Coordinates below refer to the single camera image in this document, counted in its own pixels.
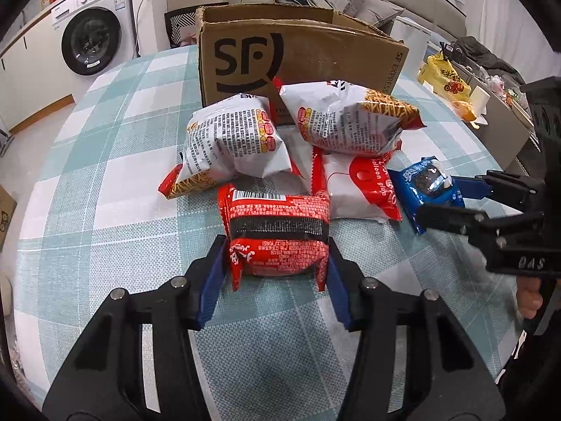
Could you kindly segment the right hand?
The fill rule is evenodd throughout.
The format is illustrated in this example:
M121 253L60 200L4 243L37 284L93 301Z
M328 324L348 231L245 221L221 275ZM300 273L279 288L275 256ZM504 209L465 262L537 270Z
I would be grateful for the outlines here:
M525 319L533 319L541 308L541 279L518 276L516 278L516 301L518 311Z

